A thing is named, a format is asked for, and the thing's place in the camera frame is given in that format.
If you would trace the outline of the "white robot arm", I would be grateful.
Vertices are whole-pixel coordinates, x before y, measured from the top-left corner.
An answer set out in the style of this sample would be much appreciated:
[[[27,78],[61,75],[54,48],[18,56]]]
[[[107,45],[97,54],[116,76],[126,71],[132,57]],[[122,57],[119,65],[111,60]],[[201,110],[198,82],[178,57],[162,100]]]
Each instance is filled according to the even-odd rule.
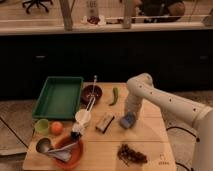
[[[130,78],[126,87],[126,112],[138,115],[142,100],[146,99],[175,114],[197,131],[192,171],[213,171],[213,107],[155,88],[148,73]]]

